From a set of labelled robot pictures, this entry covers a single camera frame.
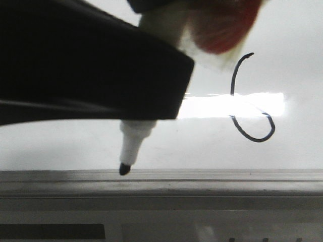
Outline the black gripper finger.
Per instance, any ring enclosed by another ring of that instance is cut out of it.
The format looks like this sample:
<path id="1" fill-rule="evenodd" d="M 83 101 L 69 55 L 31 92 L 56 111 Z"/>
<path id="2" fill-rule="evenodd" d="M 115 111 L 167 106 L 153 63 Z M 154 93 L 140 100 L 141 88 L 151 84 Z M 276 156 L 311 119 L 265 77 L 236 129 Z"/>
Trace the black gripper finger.
<path id="1" fill-rule="evenodd" d="M 194 61 L 84 1 L 1 1 L 1 124 L 175 119 Z"/>

